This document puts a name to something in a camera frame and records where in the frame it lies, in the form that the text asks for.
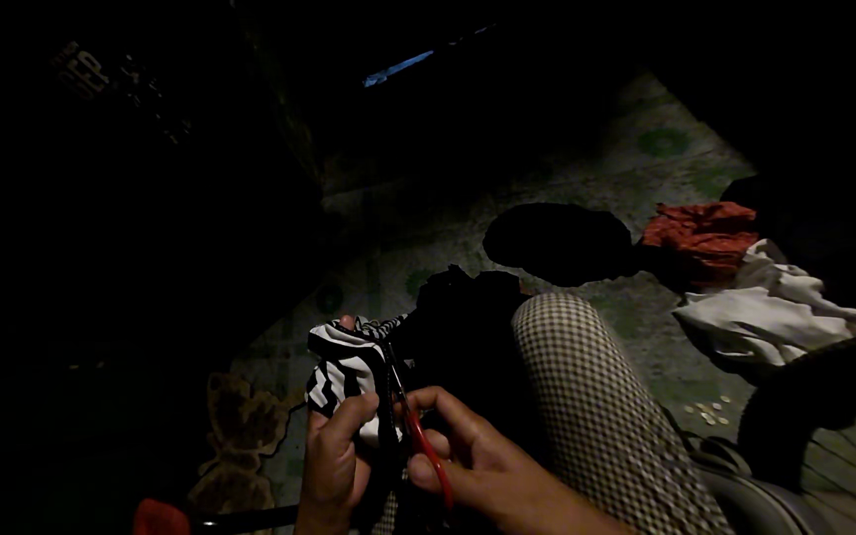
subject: scissors handle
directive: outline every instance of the scissors handle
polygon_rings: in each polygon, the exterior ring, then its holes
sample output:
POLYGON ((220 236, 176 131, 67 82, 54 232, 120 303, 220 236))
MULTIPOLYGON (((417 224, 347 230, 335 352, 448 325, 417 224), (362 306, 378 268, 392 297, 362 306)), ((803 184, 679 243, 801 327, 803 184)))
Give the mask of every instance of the scissors handle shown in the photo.
POLYGON ((444 508, 451 511, 455 506, 455 496, 451 491, 451 483, 448 481, 448 474, 444 472, 444 467, 441 465, 441 457, 437 455, 425 437, 422 421, 419 415, 414 410, 405 411, 405 419, 408 423, 408 433, 412 435, 412 449, 415 453, 424 453, 428 460, 434 466, 434 473, 437 474, 437 480, 441 483, 441 497, 444 500, 444 508))

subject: red scissors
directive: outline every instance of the red scissors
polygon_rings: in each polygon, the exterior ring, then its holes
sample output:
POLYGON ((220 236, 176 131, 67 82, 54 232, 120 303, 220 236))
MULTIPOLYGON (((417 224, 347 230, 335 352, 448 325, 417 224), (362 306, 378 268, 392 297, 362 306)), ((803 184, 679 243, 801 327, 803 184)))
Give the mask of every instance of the red scissors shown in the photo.
POLYGON ((448 481, 448 474, 444 472, 444 467, 441 465, 441 457, 434 451, 428 438, 425 437, 424 428, 422 428, 422 420, 419 418, 418 411, 408 407, 408 399, 405 397, 405 387, 401 383, 401 378, 398 376, 398 362, 395 360, 395 352, 389 344, 386 351, 386 361, 388 367, 392 370, 392 377, 395 379, 396 396, 395 401, 401 402, 401 412, 404 415, 405 427, 408 428, 408 434, 412 437, 412 450, 414 453, 424 453, 431 461, 434 467, 434 473, 437 474, 437 480, 441 482, 441 497, 444 500, 444 508, 447 511, 455 506, 455 497, 451 492, 451 483, 448 481))

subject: checkered pants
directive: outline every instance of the checkered pants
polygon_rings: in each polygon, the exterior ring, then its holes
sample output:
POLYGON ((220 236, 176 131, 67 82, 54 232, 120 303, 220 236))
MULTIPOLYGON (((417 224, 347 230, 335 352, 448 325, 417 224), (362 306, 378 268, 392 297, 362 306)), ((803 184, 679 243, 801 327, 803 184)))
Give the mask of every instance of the checkered pants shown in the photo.
MULTIPOLYGON (((642 533, 733 533, 652 396, 589 303, 529 299, 512 321, 553 473, 642 533)), ((391 533, 390 495, 373 533, 391 533)))

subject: black and white striped fabric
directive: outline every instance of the black and white striped fabric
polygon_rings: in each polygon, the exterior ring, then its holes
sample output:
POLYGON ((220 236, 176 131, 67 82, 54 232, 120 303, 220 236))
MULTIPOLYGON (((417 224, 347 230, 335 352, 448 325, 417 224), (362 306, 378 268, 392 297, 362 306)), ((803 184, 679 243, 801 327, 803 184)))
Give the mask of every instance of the black and white striped fabric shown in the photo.
POLYGON ((332 418, 342 401, 350 396, 375 392, 381 399, 375 417, 367 422, 359 435, 365 444, 378 447, 381 440, 390 440, 394 427, 397 440, 401 428, 394 426, 388 403, 388 367, 379 345, 407 314, 383 322, 356 317, 354 330, 339 326, 339 320, 316 325, 309 331, 309 350, 322 360, 306 382, 305 400, 310 410, 332 418), (389 411, 386 418, 385 408, 389 411))

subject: tire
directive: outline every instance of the tire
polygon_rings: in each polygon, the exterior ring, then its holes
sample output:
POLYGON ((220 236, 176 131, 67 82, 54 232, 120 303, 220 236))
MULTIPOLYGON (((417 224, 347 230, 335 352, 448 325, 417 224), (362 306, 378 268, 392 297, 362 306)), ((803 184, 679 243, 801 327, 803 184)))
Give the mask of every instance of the tire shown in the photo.
POLYGON ((774 374, 746 404, 738 445, 758 480, 802 492, 808 441, 856 420, 856 338, 811 351, 774 374))

